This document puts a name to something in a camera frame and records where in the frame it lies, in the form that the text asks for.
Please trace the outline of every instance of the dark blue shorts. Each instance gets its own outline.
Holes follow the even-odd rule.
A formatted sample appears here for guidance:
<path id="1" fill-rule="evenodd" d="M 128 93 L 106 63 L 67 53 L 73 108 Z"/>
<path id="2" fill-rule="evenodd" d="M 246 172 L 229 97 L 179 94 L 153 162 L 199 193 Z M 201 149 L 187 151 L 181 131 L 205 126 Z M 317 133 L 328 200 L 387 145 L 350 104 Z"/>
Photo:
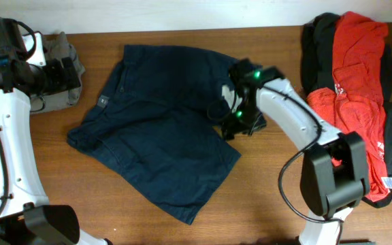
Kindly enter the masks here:
<path id="1" fill-rule="evenodd" d="M 233 88 L 228 68 L 236 61 L 198 48 L 125 46 L 98 104 L 67 141 L 191 224 L 240 158 L 206 116 L 222 85 Z"/>

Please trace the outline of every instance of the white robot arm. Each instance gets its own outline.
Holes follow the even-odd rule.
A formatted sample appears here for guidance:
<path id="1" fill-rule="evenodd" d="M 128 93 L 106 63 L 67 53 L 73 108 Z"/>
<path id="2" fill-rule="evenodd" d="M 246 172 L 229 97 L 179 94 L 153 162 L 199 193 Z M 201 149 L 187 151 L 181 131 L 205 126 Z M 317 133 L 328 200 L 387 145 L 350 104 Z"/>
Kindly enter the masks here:
<path id="1" fill-rule="evenodd" d="M 230 115 L 223 121 L 223 137 L 231 139 L 236 133 L 252 135 L 260 111 L 274 120 L 299 150 L 282 168 L 278 179 L 286 204 L 307 220 L 294 244 L 338 244 L 345 218 L 370 191 L 361 137 L 356 133 L 344 135 L 325 122 L 275 67 L 256 69 L 245 59 L 229 70 L 229 76 L 235 85 L 234 93 L 240 97 L 237 101 L 241 102 L 236 109 L 231 106 Z M 300 188 L 310 208 L 308 216 L 291 205 L 282 189 L 285 170 L 301 154 L 304 164 Z M 332 158 L 342 160 L 341 166 L 334 167 Z"/>
<path id="2" fill-rule="evenodd" d="M 29 35 L 22 37 L 18 25 Z M 21 22 L 0 18 L 0 244 L 110 245 L 81 230 L 70 206 L 51 206 L 40 182 L 29 95 L 58 93 L 80 83 L 70 58 L 62 67 L 49 67 L 60 72 L 58 80 L 42 70 L 47 64 L 41 38 Z"/>

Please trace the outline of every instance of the wooden table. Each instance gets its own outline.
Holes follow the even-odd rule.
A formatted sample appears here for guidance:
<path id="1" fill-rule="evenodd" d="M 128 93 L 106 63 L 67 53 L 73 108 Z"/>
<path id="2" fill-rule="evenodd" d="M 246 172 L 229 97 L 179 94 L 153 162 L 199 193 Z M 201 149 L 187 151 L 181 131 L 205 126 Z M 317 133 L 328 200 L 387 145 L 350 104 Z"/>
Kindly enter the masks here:
<path id="1" fill-rule="evenodd" d="M 389 27 L 392 45 L 392 24 Z M 249 57 L 278 66 L 300 90 L 300 34 L 301 27 L 270 27 L 69 35 L 87 70 L 82 98 L 73 108 L 31 117 L 37 168 L 51 203 L 69 204 L 85 231 L 114 244 L 249 244 L 260 238 L 294 238 L 305 222 L 282 202 L 276 181 L 296 149 L 270 120 L 263 131 L 231 142 L 243 157 L 191 226 L 157 208 L 98 161 L 69 147 L 66 134 L 96 104 L 125 44 L 193 46 Z M 306 212 L 299 192 L 300 169 L 297 161 L 287 172 L 285 189 L 294 205 Z M 383 209 L 362 203 L 344 227 L 344 240 L 392 244 L 392 203 Z"/>

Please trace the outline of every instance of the gray bag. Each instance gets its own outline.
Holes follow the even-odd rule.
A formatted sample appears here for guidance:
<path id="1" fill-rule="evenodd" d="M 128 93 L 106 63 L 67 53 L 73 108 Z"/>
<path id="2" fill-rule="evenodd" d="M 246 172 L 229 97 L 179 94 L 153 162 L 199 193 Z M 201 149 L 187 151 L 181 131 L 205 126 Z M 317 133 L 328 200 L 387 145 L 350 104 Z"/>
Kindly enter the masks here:
<path id="1" fill-rule="evenodd" d="M 81 82 L 81 75 L 86 71 L 86 69 L 78 59 L 76 49 L 67 41 L 66 34 L 61 32 L 56 39 L 49 41 L 46 40 L 44 36 L 42 36 L 42 40 L 45 59 L 47 61 L 51 59 L 57 59 L 61 61 L 62 58 L 70 57 Z M 82 82 L 79 88 L 74 88 L 53 95 L 32 97 L 31 114 L 62 110 L 76 105 L 80 99 L 81 90 Z"/>

